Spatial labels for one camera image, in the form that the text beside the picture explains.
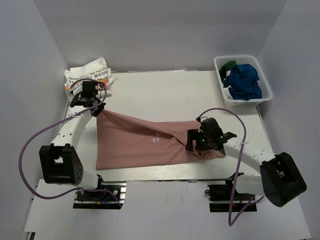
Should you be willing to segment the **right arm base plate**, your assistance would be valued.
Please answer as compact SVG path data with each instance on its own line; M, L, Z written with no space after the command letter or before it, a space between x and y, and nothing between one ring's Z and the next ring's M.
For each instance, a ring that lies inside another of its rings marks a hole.
M232 187L226 184L211 184L207 186L204 194L208 197L209 210L211 213L227 213L231 200ZM238 213L253 197L251 194L242 194L237 191L234 194L232 212Z

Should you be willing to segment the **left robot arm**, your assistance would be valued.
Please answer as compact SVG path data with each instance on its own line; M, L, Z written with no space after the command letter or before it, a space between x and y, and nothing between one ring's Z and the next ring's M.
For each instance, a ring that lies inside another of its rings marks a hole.
M88 189L96 200L105 196L106 187L99 183L97 174L84 170L77 147L87 123L104 110L105 103L97 98L100 86L96 80L83 80L81 91L75 94L67 109L67 121L51 144L43 145L39 150L43 178L47 184Z

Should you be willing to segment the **white and green t shirt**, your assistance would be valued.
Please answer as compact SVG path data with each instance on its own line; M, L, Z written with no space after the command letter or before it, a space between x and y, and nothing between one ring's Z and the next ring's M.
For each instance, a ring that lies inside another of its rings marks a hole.
M237 62L235 60L228 61L219 69L219 76L224 88L227 88L229 85L226 83L226 78L230 75L231 69Z

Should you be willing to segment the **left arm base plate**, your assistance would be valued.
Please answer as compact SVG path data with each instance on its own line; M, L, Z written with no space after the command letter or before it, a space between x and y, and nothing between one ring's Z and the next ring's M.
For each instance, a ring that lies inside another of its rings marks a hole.
M101 187L107 190L107 192L77 190L73 201L73 208L87 210L120 210L125 201L127 183L103 182Z

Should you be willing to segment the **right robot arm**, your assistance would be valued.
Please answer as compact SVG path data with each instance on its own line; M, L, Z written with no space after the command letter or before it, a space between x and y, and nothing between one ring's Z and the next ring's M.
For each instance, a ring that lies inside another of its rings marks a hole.
M224 133L214 118L205 119L198 128L187 131L185 149L199 153L214 150L241 158L241 162L258 172L259 175L239 172L225 180L226 195L233 200L243 194L258 195L277 207L283 207L307 190L307 184L290 154L274 154L253 147L232 132Z

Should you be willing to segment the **pink printed t shirt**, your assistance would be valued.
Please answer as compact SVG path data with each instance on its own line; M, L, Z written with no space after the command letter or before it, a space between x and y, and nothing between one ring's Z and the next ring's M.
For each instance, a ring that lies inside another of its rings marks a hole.
M176 165L224 158L219 151L187 151L192 121L153 122L104 110L96 118L97 170Z

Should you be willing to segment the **blue t shirt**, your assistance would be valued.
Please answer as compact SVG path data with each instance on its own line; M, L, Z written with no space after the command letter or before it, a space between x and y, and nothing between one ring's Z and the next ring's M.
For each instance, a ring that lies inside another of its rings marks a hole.
M227 98L231 100L252 100L262 97L262 90L258 85L257 70L250 64L236 64L226 78L228 87L224 88Z

